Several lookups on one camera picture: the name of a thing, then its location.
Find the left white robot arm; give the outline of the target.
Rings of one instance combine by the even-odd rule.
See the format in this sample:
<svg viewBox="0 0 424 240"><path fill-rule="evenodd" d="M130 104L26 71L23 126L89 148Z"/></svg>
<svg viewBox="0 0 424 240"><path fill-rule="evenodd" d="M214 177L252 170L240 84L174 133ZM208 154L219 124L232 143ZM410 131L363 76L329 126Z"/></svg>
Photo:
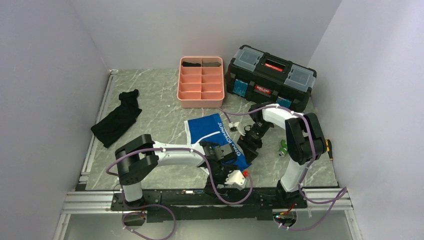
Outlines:
<svg viewBox="0 0 424 240"><path fill-rule="evenodd" d="M237 154L229 143L213 140L214 134L201 137L191 144L165 144L142 134L118 148L117 176L124 192L124 204L131 210L144 203L142 181L156 167L186 165L207 168L214 186L233 185L242 178L235 164Z"/></svg>

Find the blue underwear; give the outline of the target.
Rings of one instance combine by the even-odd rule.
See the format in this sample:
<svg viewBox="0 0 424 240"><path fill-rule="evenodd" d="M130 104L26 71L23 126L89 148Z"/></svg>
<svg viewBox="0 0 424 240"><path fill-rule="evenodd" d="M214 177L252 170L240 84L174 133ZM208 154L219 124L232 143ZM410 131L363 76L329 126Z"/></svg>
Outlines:
<svg viewBox="0 0 424 240"><path fill-rule="evenodd" d="M184 122L184 130L188 144L196 144L202 141L216 143L219 146L230 144L235 151L236 158L226 161L226 165L235 165L241 171L244 171L251 165L227 133L218 113L186 120Z"/></svg>

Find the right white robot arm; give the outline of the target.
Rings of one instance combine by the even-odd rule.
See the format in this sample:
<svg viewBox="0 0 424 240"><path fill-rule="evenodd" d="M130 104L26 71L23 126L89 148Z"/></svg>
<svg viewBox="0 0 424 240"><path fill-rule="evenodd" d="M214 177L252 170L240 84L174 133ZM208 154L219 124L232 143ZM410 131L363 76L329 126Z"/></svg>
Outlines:
<svg viewBox="0 0 424 240"><path fill-rule="evenodd" d="M247 163L259 155L257 150L263 146L262 137L272 126L285 130L290 160L279 180L282 190L275 194L275 200L280 207L287 208L295 201L293 192L301 188L308 169L327 150L318 117L314 113L292 111L277 103L253 104L248 114L254 124L237 140Z"/></svg>

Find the black underwear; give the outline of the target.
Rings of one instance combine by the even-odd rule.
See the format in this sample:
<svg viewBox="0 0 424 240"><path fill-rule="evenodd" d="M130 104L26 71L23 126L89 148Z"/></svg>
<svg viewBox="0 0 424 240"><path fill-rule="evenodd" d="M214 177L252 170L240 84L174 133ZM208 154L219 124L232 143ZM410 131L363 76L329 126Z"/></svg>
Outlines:
<svg viewBox="0 0 424 240"><path fill-rule="evenodd" d="M120 93L120 105L90 128L105 148L114 144L137 121L142 112L138 96L138 89Z"/></svg>

